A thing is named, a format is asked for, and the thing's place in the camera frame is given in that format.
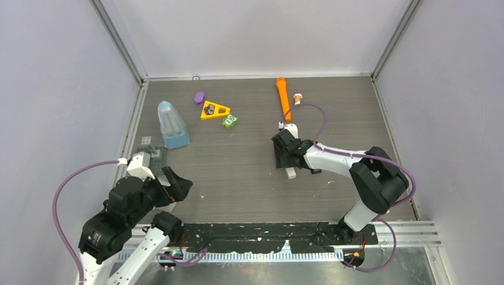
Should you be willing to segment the white rectangular thermometer device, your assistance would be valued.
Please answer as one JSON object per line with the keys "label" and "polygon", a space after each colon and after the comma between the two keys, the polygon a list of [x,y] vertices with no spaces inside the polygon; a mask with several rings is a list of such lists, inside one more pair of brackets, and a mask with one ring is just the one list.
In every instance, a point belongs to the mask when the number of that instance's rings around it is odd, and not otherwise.
{"label": "white rectangular thermometer device", "polygon": [[296,171],[293,167],[285,169],[288,179],[295,179],[297,177]]}

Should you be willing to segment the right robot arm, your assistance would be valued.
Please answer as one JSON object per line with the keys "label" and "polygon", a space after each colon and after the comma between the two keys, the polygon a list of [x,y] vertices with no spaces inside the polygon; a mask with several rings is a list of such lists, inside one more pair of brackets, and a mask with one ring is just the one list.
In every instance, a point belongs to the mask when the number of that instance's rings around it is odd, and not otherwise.
{"label": "right robot arm", "polygon": [[295,138],[287,129],[274,135],[272,142],[277,168],[327,171],[353,181],[359,199],[338,222],[340,238],[346,243],[359,240],[363,228],[386,214],[410,186],[398,164],[380,147],[352,153]]}

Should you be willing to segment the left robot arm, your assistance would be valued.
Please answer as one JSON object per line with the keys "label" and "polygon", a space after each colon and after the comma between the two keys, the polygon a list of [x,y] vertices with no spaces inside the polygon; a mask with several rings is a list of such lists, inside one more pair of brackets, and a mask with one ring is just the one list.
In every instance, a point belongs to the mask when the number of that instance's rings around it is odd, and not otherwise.
{"label": "left robot arm", "polygon": [[169,166],[162,170],[166,183],[146,167],[121,178],[110,190],[103,210],[85,222],[78,245],[83,267],[79,284],[135,284],[162,248],[182,241],[182,221],[161,211],[130,257],[115,273],[111,272],[136,225],[154,208],[185,200],[193,186],[192,181],[178,176]]}

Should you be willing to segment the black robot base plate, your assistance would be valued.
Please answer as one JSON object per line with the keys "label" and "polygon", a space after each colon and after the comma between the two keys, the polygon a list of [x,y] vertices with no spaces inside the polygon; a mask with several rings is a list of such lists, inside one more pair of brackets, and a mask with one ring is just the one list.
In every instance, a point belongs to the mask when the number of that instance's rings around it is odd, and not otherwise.
{"label": "black robot base plate", "polygon": [[185,223],[169,235],[170,245],[188,252],[207,249],[209,253],[278,253],[288,245],[293,254],[326,253],[335,246],[359,248],[377,245],[375,227],[369,224],[359,233],[346,233],[336,223]]}

